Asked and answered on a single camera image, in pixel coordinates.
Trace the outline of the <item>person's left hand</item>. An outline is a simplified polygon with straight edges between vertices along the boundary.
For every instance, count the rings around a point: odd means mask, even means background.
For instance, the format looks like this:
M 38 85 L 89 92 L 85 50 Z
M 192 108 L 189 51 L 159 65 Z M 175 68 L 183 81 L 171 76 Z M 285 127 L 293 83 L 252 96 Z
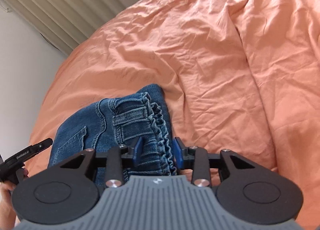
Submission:
M 16 212 L 11 203 L 11 194 L 16 188 L 16 184 L 10 181 L 1 182 L 1 206 L 0 224 L 2 230 L 11 230 L 15 227 Z

